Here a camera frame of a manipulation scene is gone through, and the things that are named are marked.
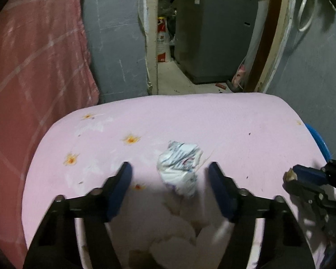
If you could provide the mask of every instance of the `floor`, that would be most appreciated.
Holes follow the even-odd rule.
[[[158,94],[159,95],[186,95],[204,93],[231,93],[216,87],[215,84],[194,85],[179,69],[175,61],[158,63]]]

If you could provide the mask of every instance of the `white cable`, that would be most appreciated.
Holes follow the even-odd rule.
[[[307,0],[302,0],[301,6],[300,6],[300,10],[299,10],[298,15],[297,15],[297,28],[298,28],[298,31],[300,31],[300,32],[304,32],[304,31],[306,31],[310,27],[310,25],[312,23],[312,20],[314,18],[315,11],[316,11],[317,0],[314,0],[314,8],[312,10],[310,19],[307,21],[307,23],[305,24],[305,26],[300,27],[301,16],[302,16],[302,13],[304,12],[306,2],[307,2]]]

